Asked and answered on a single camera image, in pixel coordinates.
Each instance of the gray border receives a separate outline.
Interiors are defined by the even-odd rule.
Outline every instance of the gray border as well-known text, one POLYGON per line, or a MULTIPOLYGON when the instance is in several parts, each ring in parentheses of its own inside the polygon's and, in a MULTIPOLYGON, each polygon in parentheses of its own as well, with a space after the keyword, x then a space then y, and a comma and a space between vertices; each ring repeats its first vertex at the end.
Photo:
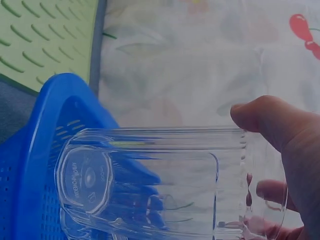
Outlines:
POLYGON ((96 96, 98 95, 98 91, 99 91, 101 49, 102 49, 106 8, 107 8, 107 0, 99 0, 97 9, 96 9, 94 31, 93 31, 93 38, 92 38, 90 81, 89 81, 89 86, 96 96))

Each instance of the red balloon print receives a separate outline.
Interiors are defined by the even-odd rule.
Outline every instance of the red balloon print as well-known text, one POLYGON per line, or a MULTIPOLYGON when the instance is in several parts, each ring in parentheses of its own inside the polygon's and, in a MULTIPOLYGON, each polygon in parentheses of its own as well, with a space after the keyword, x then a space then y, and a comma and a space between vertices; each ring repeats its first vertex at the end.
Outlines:
POLYGON ((304 46, 306 49, 308 49, 310 51, 315 51, 319 48, 319 45, 317 43, 315 43, 314 41, 306 41, 304 43, 304 46))
POLYGON ((289 23, 292 31, 298 38, 306 42, 312 42, 314 40, 309 30, 308 22, 302 14, 293 15, 289 23))

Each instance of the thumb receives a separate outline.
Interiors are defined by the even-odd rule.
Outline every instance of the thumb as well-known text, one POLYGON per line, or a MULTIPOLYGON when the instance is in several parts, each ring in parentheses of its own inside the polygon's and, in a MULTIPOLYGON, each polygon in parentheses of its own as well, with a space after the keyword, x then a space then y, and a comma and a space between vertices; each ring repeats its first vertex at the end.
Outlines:
POLYGON ((302 111, 268 95, 247 104, 234 105, 230 114, 240 128, 261 133, 279 152, 309 125, 320 122, 317 114, 302 111))

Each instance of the hand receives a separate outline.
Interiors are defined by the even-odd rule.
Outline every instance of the hand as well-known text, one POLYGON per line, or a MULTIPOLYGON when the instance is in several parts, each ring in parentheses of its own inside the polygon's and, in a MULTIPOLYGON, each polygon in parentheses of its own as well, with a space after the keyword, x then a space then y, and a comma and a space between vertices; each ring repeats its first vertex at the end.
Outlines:
MULTIPOLYGON (((260 133, 281 153, 285 171, 287 208, 301 215, 304 227, 282 228, 278 240, 320 239, 320 115, 299 110, 273 96, 262 96, 231 108, 242 129, 260 133)), ((258 196, 279 202, 283 183, 267 180, 257 185, 258 196)))

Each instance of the blue plastic basket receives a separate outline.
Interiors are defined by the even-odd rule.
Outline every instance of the blue plastic basket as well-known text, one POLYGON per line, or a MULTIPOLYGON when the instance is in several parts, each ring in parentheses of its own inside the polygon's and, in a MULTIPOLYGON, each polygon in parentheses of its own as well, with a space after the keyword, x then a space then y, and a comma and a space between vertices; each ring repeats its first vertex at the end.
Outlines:
POLYGON ((0 145, 0 239, 64 240, 54 183, 61 148, 85 128, 117 127, 80 77, 51 77, 28 124, 0 145))

